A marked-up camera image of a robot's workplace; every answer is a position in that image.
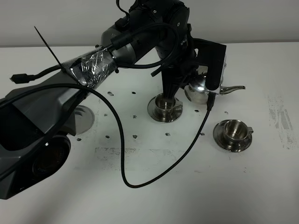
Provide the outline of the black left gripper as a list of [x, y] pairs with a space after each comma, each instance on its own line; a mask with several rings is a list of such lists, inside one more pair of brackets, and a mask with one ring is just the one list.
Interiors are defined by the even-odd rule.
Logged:
[[[195, 46], [191, 37], [191, 24], [185, 24], [183, 29], [178, 30], [180, 43], [175, 48], [172, 58], [162, 67], [154, 71], [162, 75], [163, 97], [173, 99], [179, 88], [187, 85], [190, 75], [195, 70]], [[155, 49], [159, 58], [166, 58], [175, 44], [175, 36], [171, 31], [163, 31], [161, 41]]]

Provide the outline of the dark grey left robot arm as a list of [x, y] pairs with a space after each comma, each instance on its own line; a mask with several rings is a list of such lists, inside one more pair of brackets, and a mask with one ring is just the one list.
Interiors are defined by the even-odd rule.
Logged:
[[119, 68], [155, 68], [171, 78], [166, 97], [174, 96], [190, 54], [190, 9], [179, 0], [137, 0], [101, 37], [95, 50], [45, 69], [16, 74], [40, 84], [10, 91], [0, 101], [0, 197], [9, 199], [57, 172], [76, 134], [75, 109]]

